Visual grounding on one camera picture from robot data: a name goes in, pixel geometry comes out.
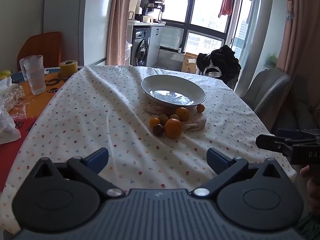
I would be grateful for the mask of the right hand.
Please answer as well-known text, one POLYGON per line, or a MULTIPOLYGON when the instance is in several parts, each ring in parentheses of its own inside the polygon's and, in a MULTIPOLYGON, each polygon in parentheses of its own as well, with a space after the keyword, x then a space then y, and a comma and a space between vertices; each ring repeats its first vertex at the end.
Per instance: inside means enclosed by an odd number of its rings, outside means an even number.
POLYGON ((314 215, 319 215, 319 171, 310 166, 301 169, 302 177, 309 177, 307 182, 307 192, 309 197, 309 211, 314 215))

